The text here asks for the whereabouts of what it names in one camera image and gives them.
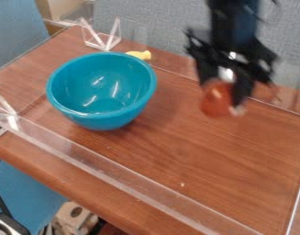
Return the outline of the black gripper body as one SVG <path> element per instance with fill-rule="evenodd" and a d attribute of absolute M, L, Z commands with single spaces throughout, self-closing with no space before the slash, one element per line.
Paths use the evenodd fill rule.
<path fill-rule="evenodd" d="M 194 60 L 202 54 L 216 62 L 218 67 L 225 67 L 232 70 L 244 68 L 254 81 L 264 84 L 273 83 L 274 66 L 280 56 L 258 39 L 253 39 L 250 44 L 238 48 L 237 51 L 230 51 L 222 50 L 209 41 L 204 40 L 196 34 L 193 28 L 189 28 L 185 34 L 189 39 L 186 50 Z"/>

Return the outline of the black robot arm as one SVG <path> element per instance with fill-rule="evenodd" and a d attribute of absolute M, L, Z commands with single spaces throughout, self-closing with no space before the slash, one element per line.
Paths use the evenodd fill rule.
<path fill-rule="evenodd" d="M 278 55 L 257 36 L 261 0 L 208 0 L 208 6 L 212 28 L 204 39 L 198 29 L 187 27 L 186 50 L 196 61 L 201 85 L 220 76 L 220 67 L 233 70 L 233 107 L 238 108 L 257 82 L 274 85 Z"/>

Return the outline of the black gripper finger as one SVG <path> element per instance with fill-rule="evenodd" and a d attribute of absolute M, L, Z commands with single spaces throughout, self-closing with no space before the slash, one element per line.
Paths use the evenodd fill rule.
<path fill-rule="evenodd" d="M 254 80 L 250 78 L 249 72 L 244 68 L 237 68 L 236 83 L 233 85 L 233 106 L 241 106 L 253 94 Z"/>
<path fill-rule="evenodd" d="M 218 77 L 218 65 L 202 54 L 196 57 L 196 62 L 201 85 L 205 85 L 213 78 Z"/>

